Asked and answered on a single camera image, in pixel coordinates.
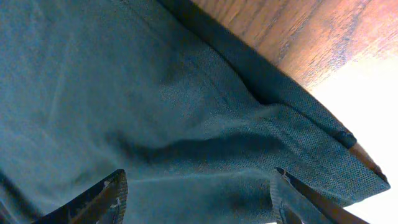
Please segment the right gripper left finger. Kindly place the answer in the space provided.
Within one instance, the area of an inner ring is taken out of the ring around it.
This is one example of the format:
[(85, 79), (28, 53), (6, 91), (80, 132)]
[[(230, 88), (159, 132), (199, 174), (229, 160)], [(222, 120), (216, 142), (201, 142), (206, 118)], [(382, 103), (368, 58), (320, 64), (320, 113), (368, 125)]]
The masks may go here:
[(126, 173), (118, 169), (34, 224), (123, 224), (127, 195)]

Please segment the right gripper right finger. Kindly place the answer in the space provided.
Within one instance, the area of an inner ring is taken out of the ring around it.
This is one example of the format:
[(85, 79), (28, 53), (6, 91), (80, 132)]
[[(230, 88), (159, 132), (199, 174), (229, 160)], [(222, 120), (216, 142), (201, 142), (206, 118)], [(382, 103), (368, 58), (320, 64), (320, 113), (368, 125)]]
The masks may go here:
[(367, 224), (279, 167), (272, 171), (269, 186), (277, 223)]

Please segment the black t-shirt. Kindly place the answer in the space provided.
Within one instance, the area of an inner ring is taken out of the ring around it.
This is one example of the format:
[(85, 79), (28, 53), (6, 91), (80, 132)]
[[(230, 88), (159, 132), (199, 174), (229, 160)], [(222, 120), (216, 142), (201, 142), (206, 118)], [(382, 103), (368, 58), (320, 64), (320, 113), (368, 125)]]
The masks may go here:
[(389, 190), (354, 136), (187, 1), (1, 2), (1, 210), (30, 223), (114, 170), (126, 223), (267, 223), (282, 168), (341, 206)]

